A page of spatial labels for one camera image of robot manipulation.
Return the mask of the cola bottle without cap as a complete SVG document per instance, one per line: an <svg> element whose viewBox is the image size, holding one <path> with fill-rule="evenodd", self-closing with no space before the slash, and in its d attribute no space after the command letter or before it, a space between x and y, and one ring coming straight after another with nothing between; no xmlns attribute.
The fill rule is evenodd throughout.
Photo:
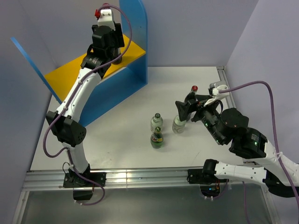
<svg viewBox="0 0 299 224"><path fill-rule="evenodd" d="M120 55L121 55L121 50L119 48L114 49L114 52L113 52L113 57L114 57L113 64L114 65L118 65L122 62L122 57Z"/></svg>

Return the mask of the green Perrier glass bottle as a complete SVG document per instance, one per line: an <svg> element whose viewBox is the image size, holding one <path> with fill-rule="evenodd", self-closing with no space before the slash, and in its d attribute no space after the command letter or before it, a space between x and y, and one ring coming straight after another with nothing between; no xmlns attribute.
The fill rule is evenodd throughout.
<svg viewBox="0 0 299 224"><path fill-rule="evenodd" d="M153 148L161 148L163 146L164 137L161 132L161 127L157 126L150 137L150 142Z"/></svg>

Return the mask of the cola bottle with red cap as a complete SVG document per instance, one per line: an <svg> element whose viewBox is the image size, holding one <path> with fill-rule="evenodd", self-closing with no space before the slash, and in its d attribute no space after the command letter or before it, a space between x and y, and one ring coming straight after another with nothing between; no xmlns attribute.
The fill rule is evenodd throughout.
<svg viewBox="0 0 299 224"><path fill-rule="evenodd" d="M191 90L190 92L187 94L187 96L185 97L184 99L184 103L187 103L187 102L191 102L191 103L194 103L196 102L196 94L197 94L197 90L198 90L198 87L196 85L193 85L191 87Z"/></svg>

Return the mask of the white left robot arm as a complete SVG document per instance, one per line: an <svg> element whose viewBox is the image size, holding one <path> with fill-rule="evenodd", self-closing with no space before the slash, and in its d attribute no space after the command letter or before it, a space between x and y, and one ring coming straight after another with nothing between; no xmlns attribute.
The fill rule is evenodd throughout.
<svg viewBox="0 0 299 224"><path fill-rule="evenodd" d="M79 123L81 113L94 88L102 81L112 64L122 61L120 49L125 46L121 25L92 26L92 44L80 65L78 77L63 103L54 111L48 111L49 128L67 151L71 170L77 172L74 181L79 186L90 183L90 165L86 160L83 140L86 128Z"/></svg>

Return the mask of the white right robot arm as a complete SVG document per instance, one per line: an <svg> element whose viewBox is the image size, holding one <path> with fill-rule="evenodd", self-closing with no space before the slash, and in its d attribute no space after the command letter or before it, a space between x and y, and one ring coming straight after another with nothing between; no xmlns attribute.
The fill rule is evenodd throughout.
<svg viewBox="0 0 299 224"><path fill-rule="evenodd" d="M206 99L176 101L179 118L185 120L195 113L192 122L201 121L218 145L230 145L229 151L238 157L255 162L258 168L231 165L207 159L200 169L188 171L190 184L212 184L239 180L266 186L274 195L295 197L299 193L299 166L283 155L258 130L250 128L249 118L237 109L217 111L222 103L217 100L204 106Z"/></svg>

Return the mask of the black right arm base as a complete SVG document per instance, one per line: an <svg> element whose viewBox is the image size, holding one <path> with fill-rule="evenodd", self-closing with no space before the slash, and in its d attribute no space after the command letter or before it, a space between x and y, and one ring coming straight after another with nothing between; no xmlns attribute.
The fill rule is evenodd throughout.
<svg viewBox="0 0 299 224"><path fill-rule="evenodd" d="M200 196L210 201L220 198L229 188L228 179L219 179L214 175L204 174L202 168L188 169L186 180L189 184L199 185Z"/></svg>

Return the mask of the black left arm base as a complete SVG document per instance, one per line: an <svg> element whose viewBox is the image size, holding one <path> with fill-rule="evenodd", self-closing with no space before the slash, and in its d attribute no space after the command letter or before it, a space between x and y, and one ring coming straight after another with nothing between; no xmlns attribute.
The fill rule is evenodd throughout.
<svg viewBox="0 0 299 224"><path fill-rule="evenodd" d="M106 173L105 172L91 172L88 177L90 180L97 182L102 187L105 186L106 182ZM70 173L65 174L63 188L64 189L73 189L73 199L77 201L89 201L93 196L95 185L91 182L88 182L75 173L73 176L70 176Z"/></svg>

